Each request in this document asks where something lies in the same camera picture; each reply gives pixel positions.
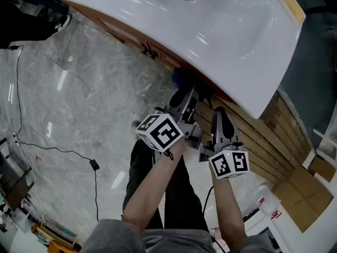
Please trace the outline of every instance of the black pants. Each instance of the black pants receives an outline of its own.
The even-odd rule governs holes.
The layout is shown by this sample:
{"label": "black pants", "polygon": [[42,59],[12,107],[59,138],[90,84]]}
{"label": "black pants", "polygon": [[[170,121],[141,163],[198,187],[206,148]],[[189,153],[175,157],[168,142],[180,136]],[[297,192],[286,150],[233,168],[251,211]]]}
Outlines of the black pants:
{"label": "black pants", "polygon": [[0,0],[0,48],[12,41],[46,40],[55,31],[55,23],[24,14],[15,5]]}
{"label": "black pants", "polygon": [[[151,168],[152,150],[142,140],[138,140],[131,153],[130,178],[126,187],[123,211]],[[157,209],[146,229],[162,228],[163,224]],[[180,158],[166,188],[165,229],[200,229],[208,231],[202,214],[200,199],[194,193],[190,184],[190,177],[183,157]]]}

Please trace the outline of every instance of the white sink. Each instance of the white sink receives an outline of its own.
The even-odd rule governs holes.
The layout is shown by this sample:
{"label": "white sink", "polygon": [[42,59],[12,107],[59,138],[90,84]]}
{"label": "white sink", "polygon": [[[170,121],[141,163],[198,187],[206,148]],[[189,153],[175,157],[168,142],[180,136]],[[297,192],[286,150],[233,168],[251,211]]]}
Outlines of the white sink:
{"label": "white sink", "polygon": [[289,65],[301,24],[278,0],[68,0],[116,18],[200,70],[258,118]]}

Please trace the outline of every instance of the gray tile floor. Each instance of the gray tile floor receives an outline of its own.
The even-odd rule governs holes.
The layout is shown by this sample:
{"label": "gray tile floor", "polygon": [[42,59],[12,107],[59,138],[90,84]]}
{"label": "gray tile floor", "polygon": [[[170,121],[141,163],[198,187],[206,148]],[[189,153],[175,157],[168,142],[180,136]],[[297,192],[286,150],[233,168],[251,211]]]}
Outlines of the gray tile floor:
{"label": "gray tile floor", "polygon": [[[130,124],[155,106],[163,106],[175,88],[170,71],[71,12],[69,26],[56,36],[44,42],[19,42],[24,49],[18,67],[23,116],[18,138],[43,147],[74,149],[96,159],[101,167],[97,172],[99,216],[120,219],[135,142]],[[73,153],[14,144],[12,135],[20,126],[18,54],[19,50],[0,50],[0,138],[8,138],[11,154],[22,169],[29,167],[29,158],[36,176],[30,194],[38,212],[79,234],[84,242],[96,224],[95,177],[89,162]],[[207,164],[197,159],[198,152],[189,149],[185,162],[204,203],[211,176]],[[243,213],[251,209],[249,193],[263,181],[253,173],[232,179]],[[205,217],[209,228],[217,227],[213,195]]]}

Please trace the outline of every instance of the forearm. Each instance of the forearm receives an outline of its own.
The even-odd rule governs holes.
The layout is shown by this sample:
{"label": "forearm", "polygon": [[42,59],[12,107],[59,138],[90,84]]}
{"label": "forearm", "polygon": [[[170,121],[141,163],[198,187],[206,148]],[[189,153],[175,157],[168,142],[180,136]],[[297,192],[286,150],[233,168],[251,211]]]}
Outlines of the forearm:
{"label": "forearm", "polygon": [[158,208],[181,156],[182,153],[174,152],[172,161],[169,157],[161,155],[127,203],[123,221],[137,226],[141,232],[146,228]]}
{"label": "forearm", "polygon": [[247,237],[242,214],[229,180],[218,180],[212,169],[211,173],[221,237],[232,249],[235,244]]}

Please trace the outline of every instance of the gray shirt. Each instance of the gray shirt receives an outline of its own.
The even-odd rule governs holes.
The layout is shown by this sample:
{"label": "gray shirt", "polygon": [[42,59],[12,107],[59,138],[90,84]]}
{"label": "gray shirt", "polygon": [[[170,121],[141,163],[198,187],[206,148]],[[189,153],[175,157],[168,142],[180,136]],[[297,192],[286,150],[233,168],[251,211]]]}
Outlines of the gray shirt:
{"label": "gray shirt", "polygon": [[[232,252],[272,253],[264,236],[250,236]],[[157,229],[142,234],[132,225],[114,219],[97,224],[81,253],[215,253],[211,236],[204,230]]]}

